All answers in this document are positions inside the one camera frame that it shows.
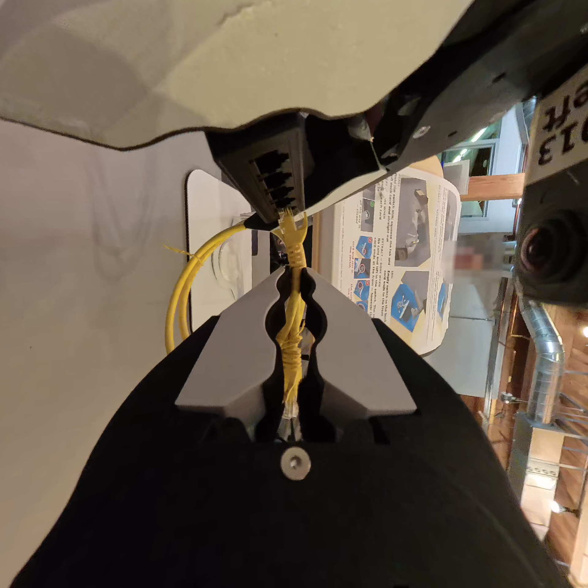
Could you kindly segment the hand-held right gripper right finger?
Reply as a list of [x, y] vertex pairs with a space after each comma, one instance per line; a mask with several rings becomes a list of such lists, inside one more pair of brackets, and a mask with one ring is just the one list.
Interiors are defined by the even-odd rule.
[[313, 337], [300, 384], [303, 430], [344, 429], [357, 420], [417, 410], [369, 314], [312, 269], [300, 276]]

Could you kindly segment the wooden desk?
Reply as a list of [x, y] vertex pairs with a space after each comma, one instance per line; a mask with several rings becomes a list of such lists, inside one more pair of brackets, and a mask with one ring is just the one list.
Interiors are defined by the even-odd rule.
[[467, 193], [460, 195], [462, 202], [515, 200], [523, 196], [525, 173], [474, 176], [469, 178]]

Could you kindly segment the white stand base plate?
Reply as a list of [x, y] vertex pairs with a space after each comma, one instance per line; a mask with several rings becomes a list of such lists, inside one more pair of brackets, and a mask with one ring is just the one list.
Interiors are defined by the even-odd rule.
[[[245, 198], [202, 170], [187, 177], [187, 246], [192, 254], [217, 233], [251, 213]], [[252, 232], [230, 237], [197, 273], [189, 297], [189, 326], [196, 330], [252, 289]]]

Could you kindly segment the black ethernet switch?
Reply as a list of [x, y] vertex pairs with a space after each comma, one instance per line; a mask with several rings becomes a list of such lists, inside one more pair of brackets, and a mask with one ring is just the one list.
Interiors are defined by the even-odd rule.
[[238, 130], [207, 130], [214, 161], [263, 224], [284, 209], [304, 211], [305, 118], [271, 116]]

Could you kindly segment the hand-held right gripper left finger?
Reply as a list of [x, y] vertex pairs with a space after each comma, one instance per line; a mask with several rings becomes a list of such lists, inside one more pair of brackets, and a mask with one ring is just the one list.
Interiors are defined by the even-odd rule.
[[276, 364], [275, 335], [266, 319], [281, 301], [280, 267], [225, 309], [195, 362], [175, 405], [181, 410], [235, 418], [254, 427], [265, 414], [263, 384]]

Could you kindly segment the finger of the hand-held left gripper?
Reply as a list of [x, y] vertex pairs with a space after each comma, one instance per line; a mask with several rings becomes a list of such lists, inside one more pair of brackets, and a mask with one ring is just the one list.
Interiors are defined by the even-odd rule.
[[309, 167], [305, 169], [305, 212], [314, 215], [390, 175], [377, 157], [370, 123], [381, 114], [304, 118]]
[[1, 1], [1, 119], [108, 148], [368, 110], [471, 1]]

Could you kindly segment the silver round duct pipe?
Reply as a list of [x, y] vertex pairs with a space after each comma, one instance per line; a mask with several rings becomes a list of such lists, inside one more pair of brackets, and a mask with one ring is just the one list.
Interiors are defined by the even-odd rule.
[[535, 350], [527, 414], [533, 422], [549, 425], [564, 373], [563, 341], [543, 303], [523, 296], [518, 305]]

